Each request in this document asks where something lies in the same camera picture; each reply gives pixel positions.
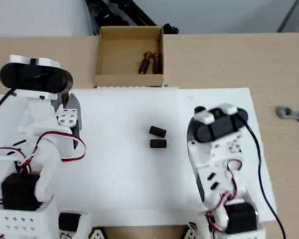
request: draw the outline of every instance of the black object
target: black object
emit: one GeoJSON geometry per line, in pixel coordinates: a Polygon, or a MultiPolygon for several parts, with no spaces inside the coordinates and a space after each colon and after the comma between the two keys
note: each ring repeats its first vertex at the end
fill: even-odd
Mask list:
{"type": "Polygon", "coordinates": [[[227,234],[257,230],[257,215],[251,204],[239,203],[224,207],[228,216],[227,234]]]}
{"type": "Polygon", "coordinates": [[[178,34],[179,30],[177,27],[171,26],[169,23],[163,26],[164,34],[178,34]]]}
{"type": "Polygon", "coordinates": [[[121,16],[111,12],[102,0],[86,0],[92,17],[99,26],[128,26],[129,23],[121,16]]]}
{"type": "Polygon", "coordinates": [[[78,213],[60,213],[59,229],[67,232],[76,232],[79,227],[81,214],[78,213]]]}
{"type": "Polygon", "coordinates": [[[149,131],[150,131],[149,133],[152,134],[152,135],[155,135],[155,136],[161,137],[161,138],[165,138],[165,135],[166,135],[166,130],[165,129],[158,128],[158,127],[155,127],[155,126],[151,126],[149,131]]]}
{"type": "Polygon", "coordinates": [[[161,74],[158,53],[154,52],[152,54],[152,57],[153,57],[153,74],[161,74]]]}
{"type": "Polygon", "coordinates": [[[200,195],[200,199],[201,199],[202,202],[204,202],[205,201],[205,192],[204,192],[204,188],[203,188],[203,185],[201,183],[199,175],[197,175],[196,184],[197,184],[198,192],[199,192],[199,195],[200,195]]]}
{"type": "Polygon", "coordinates": [[[156,26],[152,19],[150,19],[149,16],[147,16],[132,0],[110,0],[110,3],[116,3],[119,9],[125,12],[136,25],[156,26]]]}
{"type": "Polygon", "coordinates": [[[237,132],[244,126],[236,117],[237,115],[245,121],[248,120],[248,113],[241,108],[238,108],[238,112],[231,116],[224,114],[219,108],[211,109],[209,112],[214,115],[214,123],[204,124],[192,118],[188,125],[187,135],[192,135],[200,143],[212,142],[230,133],[237,132]]]}
{"type": "Polygon", "coordinates": [[[255,136],[253,130],[249,127],[249,125],[247,124],[247,121],[243,117],[241,117],[240,115],[237,115],[236,117],[237,117],[238,120],[240,120],[244,124],[244,126],[246,127],[246,129],[248,130],[248,132],[250,133],[251,137],[253,138],[253,140],[255,142],[255,145],[256,145],[256,148],[257,148],[257,155],[258,155],[258,179],[259,179],[259,185],[260,185],[261,193],[263,194],[263,197],[266,201],[267,206],[269,207],[270,211],[274,215],[274,217],[275,217],[275,219],[276,219],[276,221],[277,221],[277,223],[280,227],[280,230],[281,230],[282,235],[283,235],[283,239],[286,239],[287,236],[286,236],[284,225],[280,221],[277,213],[275,212],[275,210],[271,206],[270,202],[268,201],[268,198],[267,198],[265,190],[264,190],[263,181],[262,181],[262,178],[261,178],[261,164],[262,164],[261,151],[260,151],[260,146],[259,146],[259,142],[257,140],[257,137],[255,136]]]}
{"type": "Polygon", "coordinates": [[[151,139],[149,141],[150,148],[166,148],[167,142],[166,139],[151,139]]]}
{"type": "Polygon", "coordinates": [[[73,78],[68,71],[35,64],[8,63],[1,68],[0,80],[7,88],[54,94],[69,92],[73,86],[73,78]]]}
{"type": "MultiPolygon", "coordinates": [[[[93,18],[99,26],[128,26],[129,23],[122,19],[121,16],[113,14],[103,0],[86,0],[88,8],[93,18]]],[[[156,26],[155,22],[146,15],[142,9],[137,6],[133,0],[110,0],[118,8],[125,12],[128,17],[138,26],[156,26]]],[[[178,28],[165,24],[163,27],[164,34],[178,34],[178,28]]]]}
{"type": "Polygon", "coordinates": [[[214,182],[211,186],[210,186],[210,190],[215,190],[217,188],[217,186],[219,185],[219,182],[214,182]]]}
{"type": "Polygon", "coordinates": [[[17,174],[8,176],[1,184],[4,209],[35,211],[41,206],[35,197],[35,185],[40,175],[17,174]]]}
{"type": "Polygon", "coordinates": [[[147,51],[144,53],[144,58],[143,61],[140,65],[139,68],[139,74],[140,75],[145,75],[146,72],[148,71],[149,65],[150,65],[150,57],[151,57],[151,52],[147,51]]]}
{"type": "Polygon", "coordinates": [[[197,106],[195,109],[194,109],[194,113],[197,114],[199,112],[202,112],[204,111],[206,108],[204,106],[197,106]]]}

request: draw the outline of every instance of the white wall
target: white wall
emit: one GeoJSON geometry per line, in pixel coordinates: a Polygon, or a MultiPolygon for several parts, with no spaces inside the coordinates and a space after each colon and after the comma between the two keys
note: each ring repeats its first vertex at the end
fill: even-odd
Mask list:
{"type": "Polygon", "coordinates": [[[134,0],[180,33],[276,32],[295,0],[134,0]]]}
{"type": "Polygon", "coordinates": [[[91,33],[85,0],[0,0],[0,37],[91,33]]]}

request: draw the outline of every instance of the white bracket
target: white bracket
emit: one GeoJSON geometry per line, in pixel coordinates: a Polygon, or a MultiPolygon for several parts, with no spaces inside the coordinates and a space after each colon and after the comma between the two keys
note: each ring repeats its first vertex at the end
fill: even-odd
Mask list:
{"type": "Polygon", "coordinates": [[[57,112],[58,122],[60,125],[73,128],[76,126],[78,112],[76,109],[64,109],[57,112]]]}

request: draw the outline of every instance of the small black block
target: small black block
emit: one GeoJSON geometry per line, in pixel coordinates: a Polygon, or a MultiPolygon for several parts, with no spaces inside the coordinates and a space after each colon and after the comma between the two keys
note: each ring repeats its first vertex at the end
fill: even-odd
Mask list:
{"type": "Polygon", "coordinates": [[[68,232],[76,232],[79,227],[81,214],[78,213],[60,213],[59,229],[68,232]]]}
{"type": "Polygon", "coordinates": [[[166,130],[165,129],[158,128],[158,127],[155,127],[155,126],[151,126],[149,131],[150,131],[149,132],[150,134],[153,134],[153,135],[161,137],[161,138],[165,138],[165,135],[166,135],[166,130]]]}
{"type": "Polygon", "coordinates": [[[150,148],[166,148],[167,142],[166,139],[151,139],[149,141],[150,148]]]}
{"type": "Polygon", "coordinates": [[[35,211],[41,202],[35,197],[35,185],[40,175],[13,173],[1,184],[4,209],[35,211]]]}

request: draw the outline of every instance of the mounting hole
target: mounting hole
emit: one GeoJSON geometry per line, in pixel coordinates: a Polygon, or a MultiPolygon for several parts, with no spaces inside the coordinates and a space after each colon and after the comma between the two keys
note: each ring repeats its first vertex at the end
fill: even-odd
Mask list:
{"type": "Polygon", "coordinates": [[[291,115],[292,110],[290,108],[285,108],[285,114],[287,116],[291,115]]]}

